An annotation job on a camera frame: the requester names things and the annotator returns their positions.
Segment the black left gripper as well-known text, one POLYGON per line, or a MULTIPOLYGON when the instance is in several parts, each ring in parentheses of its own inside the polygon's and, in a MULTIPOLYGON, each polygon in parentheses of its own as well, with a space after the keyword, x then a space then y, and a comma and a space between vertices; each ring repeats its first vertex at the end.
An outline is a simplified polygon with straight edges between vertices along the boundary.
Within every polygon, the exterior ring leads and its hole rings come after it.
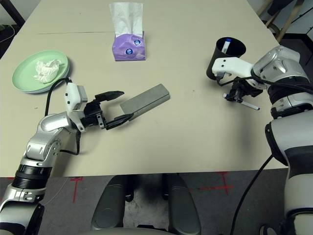
POLYGON ((102 115, 103 112, 100 107, 100 102, 116 99, 123 94, 123 91, 109 91, 95 95, 95 99, 88 102, 84 107, 83 112, 85 117, 81 118, 82 125, 86 128, 97 125, 101 129, 110 130, 130 120, 134 115, 133 113, 118 116, 109 122, 106 122, 102 115))

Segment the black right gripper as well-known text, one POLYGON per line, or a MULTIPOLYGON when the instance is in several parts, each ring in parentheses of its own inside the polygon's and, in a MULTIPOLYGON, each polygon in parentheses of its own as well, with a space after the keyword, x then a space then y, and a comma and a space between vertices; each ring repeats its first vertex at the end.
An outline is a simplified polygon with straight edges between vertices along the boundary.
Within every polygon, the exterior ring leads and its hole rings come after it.
POLYGON ((228 98, 234 98, 236 102, 243 103, 244 96, 256 97, 262 92, 262 90, 250 85, 246 80, 237 80, 233 83, 228 98))

